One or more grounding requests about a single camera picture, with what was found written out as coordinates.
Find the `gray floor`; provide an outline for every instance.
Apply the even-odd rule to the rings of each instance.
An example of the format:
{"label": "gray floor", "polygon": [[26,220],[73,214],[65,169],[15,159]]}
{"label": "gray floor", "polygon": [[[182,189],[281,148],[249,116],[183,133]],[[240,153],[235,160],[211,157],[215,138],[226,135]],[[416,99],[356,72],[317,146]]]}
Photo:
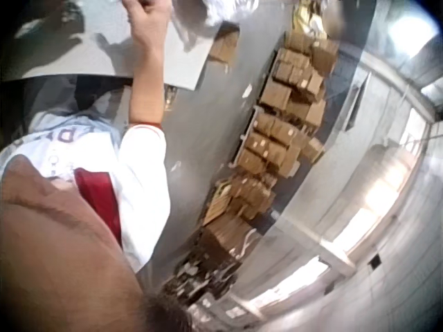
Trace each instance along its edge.
{"label": "gray floor", "polygon": [[[237,59],[229,72],[208,62],[199,88],[179,91],[163,123],[172,210],[149,266],[140,272],[143,285],[157,288],[186,255],[208,192],[226,172],[260,93],[266,63],[290,22],[290,7],[262,4],[241,23]],[[249,84],[253,90],[243,98]]]}

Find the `brown box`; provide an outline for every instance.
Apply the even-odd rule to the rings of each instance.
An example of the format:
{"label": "brown box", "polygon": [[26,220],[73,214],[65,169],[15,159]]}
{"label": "brown box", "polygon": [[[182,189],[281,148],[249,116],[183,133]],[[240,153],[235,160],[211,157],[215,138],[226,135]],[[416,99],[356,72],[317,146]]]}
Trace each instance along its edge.
{"label": "brown box", "polygon": [[251,132],[244,144],[248,149],[263,156],[268,149],[269,139],[259,133]]}
{"label": "brown box", "polygon": [[244,205],[243,199],[241,199],[240,197],[235,197],[230,201],[226,212],[237,216],[238,214],[242,213],[243,205]]}
{"label": "brown box", "polygon": [[226,252],[237,260],[245,259],[262,236],[239,216],[225,213],[205,227]]}
{"label": "brown box", "polygon": [[285,121],[275,119],[274,125],[271,129],[271,137],[275,138],[284,145],[290,145],[293,136],[296,133],[296,128]]}
{"label": "brown box", "polygon": [[320,102],[321,100],[325,99],[326,95],[326,86],[325,81],[323,80],[323,83],[320,85],[320,91],[316,95],[307,94],[305,97],[310,102]]}
{"label": "brown box", "polygon": [[288,83],[289,77],[291,76],[292,73],[292,68],[293,68],[292,64],[288,64],[286,62],[278,62],[276,64],[275,73],[273,77],[278,81]]}
{"label": "brown box", "polygon": [[300,167],[300,163],[297,161],[302,149],[298,145],[289,146],[284,160],[280,168],[278,169],[278,174],[284,178],[289,178],[295,175]]}
{"label": "brown box", "polygon": [[275,116],[266,113],[258,113],[255,117],[253,127],[255,130],[263,133],[266,136],[271,135],[271,128],[274,125]]}
{"label": "brown box", "polygon": [[286,112],[311,126],[319,127],[323,121],[325,107],[326,101],[324,100],[313,104],[289,101]]}
{"label": "brown box", "polygon": [[234,198],[241,197],[243,195],[243,191],[248,180],[249,180],[248,176],[234,177],[230,184],[229,194]]}
{"label": "brown box", "polygon": [[317,138],[312,138],[309,143],[302,149],[302,155],[314,164],[325,153],[325,147]]}
{"label": "brown box", "polygon": [[289,84],[293,86],[297,86],[300,80],[303,77],[303,69],[293,67],[291,75],[289,76]]}
{"label": "brown box", "polygon": [[310,107],[311,105],[307,104],[306,102],[290,99],[285,111],[286,113],[296,116],[297,118],[303,118],[304,115],[309,112]]}
{"label": "brown box", "polygon": [[284,47],[301,52],[307,55],[311,54],[312,44],[315,42],[313,38],[304,33],[297,33],[296,31],[288,31],[284,35]]}
{"label": "brown box", "polygon": [[286,148],[274,142],[269,143],[268,151],[265,151],[263,156],[275,166],[279,167],[283,163]]}
{"label": "brown box", "polygon": [[319,39],[312,44],[312,65],[324,76],[334,70],[338,58],[338,44],[328,40]]}
{"label": "brown box", "polygon": [[276,61],[292,64],[300,69],[305,69],[311,64],[311,60],[307,56],[293,52],[292,50],[287,50],[286,48],[281,48],[278,51]]}
{"label": "brown box", "polygon": [[304,121],[312,126],[320,127],[323,121],[323,115],[325,114],[326,101],[313,103],[309,108],[309,112],[306,115]]}
{"label": "brown box", "polygon": [[246,220],[253,220],[259,212],[260,211],[258,208],[246,204],[243,205],[242,217],[245,218]]}
{"label": "brown box", "polygon": [[290,96],[291,88],[273,80],[268,80],[260,102],[270,107],[285,110]]}
{"label": "brown box", "polygon": [[237,26],[224,24],[220,28],[209,52],[209,59],[232,65],[240,36]]}
{"label": "brown box", "polygon": [[264,173],[262,174],[262,182],[264,185],[266,185],[269,189],[272,189],[277,184],[277,176],[274,176],[270,173]]}
{"label": "brown box", "polygon": [[318,95],[320,92],[320,86],[323,83],[323,77],[318,74],[315,69],[312,71],[311,79],[307,85],[306,91],[312,95]]}
{"label": "brown box", "polygon": [[322,84],[323,77],[318,74],[318,71],[312,67],[308,67],[303,71],[302,78],[297,84],[297,88],[306,98],[316,100]]}
{"label": "brown box", "polygon": [[247,149],[243,149],[237,164],[254,175],[264,173],[266,170],[264,161]]}
{"label": "brown box", "polygon": [[251,178],[244,184],[242,190],[242,198],[259,211],[268,209],[268,205],[272,204],[275,194],[268,189],[263,183]]}
{"label": "brown box", "polygon": [[307,143],[309,143],[310,140],[311,138],[307,134],[297,129],[296,134],[292,138],[291,146],[303,149],[304,147],[306,147]]}
{"label": "brown box", "polygon": [[300,79],[298,80],[298,84],[297,84],[297,89],[300,90],[301,93],[304,94],[304,92],[306,91],[306,88],[309,84],[309,81],[312,77],[313,72],[314,72],[314,68],[312,66],[307,67],[303,71]]}

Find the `white sleeve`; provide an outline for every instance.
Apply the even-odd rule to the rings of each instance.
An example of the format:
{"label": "white sleeve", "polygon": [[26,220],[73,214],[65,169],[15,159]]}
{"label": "white sleeve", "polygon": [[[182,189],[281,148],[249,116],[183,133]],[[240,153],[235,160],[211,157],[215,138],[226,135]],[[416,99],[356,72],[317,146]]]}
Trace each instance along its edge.
{"label": "white sleeve", "polygon": [[170,213],[163,132],[149,125],[132,127],[118,152],[116,196],[122,245],[138,272],[151,258]]}

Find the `man's arm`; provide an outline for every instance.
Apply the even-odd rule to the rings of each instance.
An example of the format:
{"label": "man's arm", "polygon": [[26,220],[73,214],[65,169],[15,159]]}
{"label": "man's arm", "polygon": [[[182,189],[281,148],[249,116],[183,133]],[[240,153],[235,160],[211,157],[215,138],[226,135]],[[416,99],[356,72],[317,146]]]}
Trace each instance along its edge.
{"label": "man's arm", "polygon": [[134,69],[129,123],[159,124],[163,119],[163,63],[171,0],[122,0],[141,56]]}

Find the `man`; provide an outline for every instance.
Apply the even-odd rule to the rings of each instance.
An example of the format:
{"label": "man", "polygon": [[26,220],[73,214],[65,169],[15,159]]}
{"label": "man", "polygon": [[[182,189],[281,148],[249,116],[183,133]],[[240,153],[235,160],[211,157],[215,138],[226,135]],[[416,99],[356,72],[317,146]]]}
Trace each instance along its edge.
{"label": "man", "polygon": [[0,299],[20,331],[191,330],[134,274],[169,214],[160,123],[171,3],[123,4],[141,54],[123,139],[94,110],[53,107],[0,154]]}

